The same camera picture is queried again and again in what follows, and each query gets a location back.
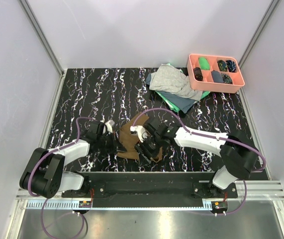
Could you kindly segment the brown cloth napkin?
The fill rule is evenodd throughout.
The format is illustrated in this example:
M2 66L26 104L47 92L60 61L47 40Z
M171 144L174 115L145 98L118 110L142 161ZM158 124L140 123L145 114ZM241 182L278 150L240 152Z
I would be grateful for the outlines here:
M132 159L132 160L139 160L138 152L135 150L134 146L139 141L138 136L131 135L130 127L133 126L134 121L141 113L138 113L134 118L132 118L129 122L123 125L119 130L119 141L125 147L126 152L118 152L117 157ZM137 120L137 125L143 125L149 117L147 115L142 115ZM162 148L160 148L158 156L151 161L159 162L162 160Z

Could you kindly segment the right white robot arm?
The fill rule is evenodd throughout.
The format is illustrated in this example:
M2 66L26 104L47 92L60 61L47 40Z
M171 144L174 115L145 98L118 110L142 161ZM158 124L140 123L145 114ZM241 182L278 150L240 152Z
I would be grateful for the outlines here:
M236 180L248 180L258 159L256 148L242 142L238 134L200 131L180 123L168 126L156 119L148 119L143 125L134 122L130 132L139 138L135 149L148 163L158 158L162 147L172 145L195 148L220 157L223 166L208 185L213 197L222 196Z

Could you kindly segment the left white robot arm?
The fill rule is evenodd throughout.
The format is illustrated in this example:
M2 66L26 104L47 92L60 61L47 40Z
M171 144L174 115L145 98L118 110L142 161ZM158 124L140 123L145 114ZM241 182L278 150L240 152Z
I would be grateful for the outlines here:
M113 130L114 121L101 122L90 119L85 131L77 126L77 137L62 146L33 151L20 178L19 186L32 197L53 198L58 192L72 191L79 197L90 192L90 185L79 172L67 172L64 167L73 161L97 151L106 154L125 152Z

